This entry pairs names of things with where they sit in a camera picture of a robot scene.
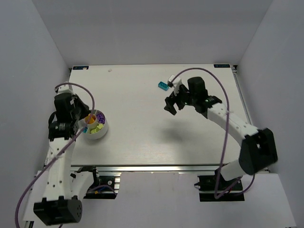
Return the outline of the orange long lego brick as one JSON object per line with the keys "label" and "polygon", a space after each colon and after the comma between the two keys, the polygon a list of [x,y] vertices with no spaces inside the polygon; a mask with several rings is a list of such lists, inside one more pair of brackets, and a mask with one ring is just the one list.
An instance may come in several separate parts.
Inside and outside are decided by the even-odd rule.
{"label": "orange long lego brick", "polygon": [[89,114],[85,119],[86,124],[93,124],[96,120],[96,116],[94,114]]}

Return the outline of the purple lego brick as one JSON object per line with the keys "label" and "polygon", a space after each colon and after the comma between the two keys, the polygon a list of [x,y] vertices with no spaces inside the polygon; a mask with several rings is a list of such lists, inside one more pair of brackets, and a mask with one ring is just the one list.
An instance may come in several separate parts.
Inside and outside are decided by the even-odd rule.
{"label": "purple lego brick", "polygon": [[103,115],[103,113],[97,113],[96,119],[100,124],[105,124],[105,116]]}

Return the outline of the lime long lego brick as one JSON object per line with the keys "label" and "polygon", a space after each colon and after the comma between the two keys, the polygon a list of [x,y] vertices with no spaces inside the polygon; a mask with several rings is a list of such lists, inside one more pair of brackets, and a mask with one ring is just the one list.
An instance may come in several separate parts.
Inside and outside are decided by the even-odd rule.
{"label": "lime long lego brick", "polygon": [[100,123],[96,126],[96,128],[91,129],[90,133],[95,134],[95,133],[99,132],[103,127],[104,127],[104,125],[102,123]]}

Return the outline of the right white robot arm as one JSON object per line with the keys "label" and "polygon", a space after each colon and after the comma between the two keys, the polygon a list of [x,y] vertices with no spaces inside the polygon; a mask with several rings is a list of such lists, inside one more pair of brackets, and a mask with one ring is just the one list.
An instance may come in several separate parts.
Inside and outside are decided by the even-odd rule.
{"label": "right white robot arm", "polygon": [[273,132],[268,128],[259,129],[229,112],[219,98],[208,94],[201,77],[188,79],[188,86],[185,86],[180,77],[171,76],[168,86],[173,92],[165,99],[166,111],[175,115],[184,106],[192,106],[197,113],[228,130],[240,145],[239,158],[221,168],[221,180],[253,175],[278,161]]}

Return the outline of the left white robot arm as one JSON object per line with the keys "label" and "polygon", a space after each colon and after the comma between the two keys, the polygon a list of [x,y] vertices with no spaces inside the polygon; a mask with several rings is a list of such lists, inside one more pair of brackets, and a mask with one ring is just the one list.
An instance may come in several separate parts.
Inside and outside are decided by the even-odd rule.
{"label": "left white robot arm", "polygon": [[70,174],[78,121],[90,114],[89,107],[73,92],[58,93],[54,104],[56,110],[48,123],[47,184],[42,200],[33,207],[46,226],[78,223],[82,217],[82,199],[94,182],[89,171]]}

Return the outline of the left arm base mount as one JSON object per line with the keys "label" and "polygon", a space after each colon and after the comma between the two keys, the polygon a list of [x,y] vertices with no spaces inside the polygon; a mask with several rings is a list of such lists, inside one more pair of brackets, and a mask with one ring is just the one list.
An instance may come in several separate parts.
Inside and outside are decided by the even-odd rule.
{"label": "left arm base mount", "polygon": [[119,176],[99,176],[99,185],[91,185],[84,199],[91,200],[114,200],[119,191]]}

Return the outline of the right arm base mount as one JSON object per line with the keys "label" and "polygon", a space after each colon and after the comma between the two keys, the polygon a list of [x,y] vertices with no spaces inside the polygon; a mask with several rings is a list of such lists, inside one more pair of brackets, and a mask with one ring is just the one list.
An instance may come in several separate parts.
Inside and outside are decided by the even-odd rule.
{"label": "right arm base mount", "polygon": [[241,180],[232,179],[225,181],[220,178],[218,185],[218,194],[227,189],[223,196],[216,199],[214,196],[216,185],[215,175],[201,175],[198,176],[198,182],[194,184],[194,187],[199,190],[200,202],[236,202],[244,201],[243,185]]}

